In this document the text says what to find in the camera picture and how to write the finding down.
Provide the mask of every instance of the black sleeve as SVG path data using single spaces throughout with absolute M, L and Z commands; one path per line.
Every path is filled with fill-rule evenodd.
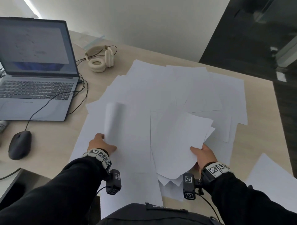
M 233 173 L 219 176 L 205 190 L 226 225 L 297 224 L 297 214 L 271 201 L 261 191 L 248 188 Z
M 46 185 L 1 210 L 0 224 L 80 224 L 103 175 L 104 168 L 96 158 L 73 160 Z

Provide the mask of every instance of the floor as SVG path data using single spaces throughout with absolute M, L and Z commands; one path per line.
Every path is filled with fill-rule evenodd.
M 277 80 L 270 47 L 281 49 L 297 35 L 297 28 L 256 23 L 253 14 L 231 0 L 201 60 L 216 66 L 273 81 L 294 177 L 297 178 L 297 62 Z

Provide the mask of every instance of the headphone ear cushion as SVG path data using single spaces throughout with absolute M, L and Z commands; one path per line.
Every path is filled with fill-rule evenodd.
M 101 58 L 93 58 L 88 62 L 89 67 L 91 68 L 92 71 L 101 73 L 105 70 L 106 64 L 103 59 Z
M 107 67 L 113 66 L 113 52 L 110 49 L 105 51 L 105 63 Z

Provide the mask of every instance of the computer mouse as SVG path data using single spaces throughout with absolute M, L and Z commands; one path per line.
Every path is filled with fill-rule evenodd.
M 13 136 L 8 156 L 13 160 L 19 160 L 27 156 L 31 150 L 32 134 L 30 131 L 22 131 Z

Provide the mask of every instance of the headphones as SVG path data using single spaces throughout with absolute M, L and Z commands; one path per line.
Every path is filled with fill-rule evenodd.
M 105 60 L 102 58 L 93 58 L 89 60 L 89 55 L 91 53 L 99 51 L 99 50 L 106 50 L 105 51 Z M 113 66 L 113 52 L 110 47 L 107 45 L 99 45 L 90 48 L 86 53 L 85 53 L 86 60 L 88 61 L 88 65 L 91 68 L 92 71 L 101 73 L 105 71 L 106 67 L 112 67 Z

